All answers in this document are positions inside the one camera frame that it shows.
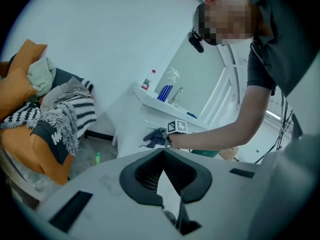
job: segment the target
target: white counter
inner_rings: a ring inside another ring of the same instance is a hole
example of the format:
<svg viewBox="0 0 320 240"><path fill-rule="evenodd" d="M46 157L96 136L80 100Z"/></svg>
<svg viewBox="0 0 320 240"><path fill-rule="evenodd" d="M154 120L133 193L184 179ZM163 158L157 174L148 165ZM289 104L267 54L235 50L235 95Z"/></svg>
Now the white counter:
<svg viewBox="0 0 320 240"><path fill-rule="evenodd" d="M154 129L166 128L168 123L175 119L186 121L190 133L204 132L209 129L203 122L154 96L154 93L147 92L138 84L134 84L125 96L119 99L116 106L118 115L114 122L118 158L149 150L141 146L148 144L143 141L143 138Z"/></svg>

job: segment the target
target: green bottle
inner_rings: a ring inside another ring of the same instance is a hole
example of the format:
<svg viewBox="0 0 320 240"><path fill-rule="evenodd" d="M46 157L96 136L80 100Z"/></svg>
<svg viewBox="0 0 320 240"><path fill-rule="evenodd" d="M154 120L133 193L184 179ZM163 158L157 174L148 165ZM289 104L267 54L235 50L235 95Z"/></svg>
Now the green bottle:
<svg viewBox="0 0 320 240"><path fill-rule="evenodd" d="M100 153L99 152L97 152L95 154L95 164L96 165L100 164Z"/></svg>

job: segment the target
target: bottle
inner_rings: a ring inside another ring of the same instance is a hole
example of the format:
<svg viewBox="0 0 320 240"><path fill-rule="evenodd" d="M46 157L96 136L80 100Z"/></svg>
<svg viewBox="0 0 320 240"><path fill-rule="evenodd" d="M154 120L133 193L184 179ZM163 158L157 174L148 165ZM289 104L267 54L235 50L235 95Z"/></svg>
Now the bottle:
<svg viewBox="0 0 320 240"><path fill-rule="evenodd" d="M95 154L95 164L96 165L100 164L100 153L99 152L97 152Z"/></svg>
<svg viewBox="0 0 320 240"><path fill-rule="evenodd" d="M166 102L167 97L169 96L171 90L173 89L175 83L177 82L177 79L180 77L179 72L174 67L170 67L167 74L168 74L168 79L166 81L166 84L162 88L157 98L159 101L162 101L162 102Z"/></svg>
<svg viewBox="0 0 320 240"><path fill-rule="evenodd" d="M153 69L150 75L147 75L143 84L141 85L142 89L148 90L150 83L153 81L154 79L154 75L155 75L156 71Z"/></svg>

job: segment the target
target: blue object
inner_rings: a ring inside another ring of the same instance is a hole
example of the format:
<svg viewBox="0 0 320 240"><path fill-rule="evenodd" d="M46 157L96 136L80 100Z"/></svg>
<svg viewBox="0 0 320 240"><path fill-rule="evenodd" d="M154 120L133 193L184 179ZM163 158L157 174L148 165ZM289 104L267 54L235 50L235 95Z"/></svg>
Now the blue object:
<svg viewBox="0 0 320 240"><path fill-rule="evenodd" d="M157 99L159 101L165 102L173 87L173 85L165 85L159 93Z"/></svg>
<svg viewBox="0 0 320 240"><path fill-rule="evenodd" d="M197 117L194 114L191 114L190 112L187 112L186 114L189 115L190 117L197 119Z"/></svg>

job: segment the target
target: black t-shirt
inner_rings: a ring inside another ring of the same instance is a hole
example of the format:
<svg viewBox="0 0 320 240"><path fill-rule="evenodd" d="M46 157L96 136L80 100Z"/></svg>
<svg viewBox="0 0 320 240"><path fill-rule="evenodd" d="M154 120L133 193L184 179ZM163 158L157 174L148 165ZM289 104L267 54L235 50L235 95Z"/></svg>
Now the black t-shirt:
<svg viewBox="0 0 320 240"><path fill-rule="evenodd" d="M249 0L258 6L273 36L253 38L248 57L247 86L261 86L275 94L279 86L287 97L307 72L319 44L310 38L305 20L297 16L288 0ZM292 137L302 135L295 116Z"/></svg>

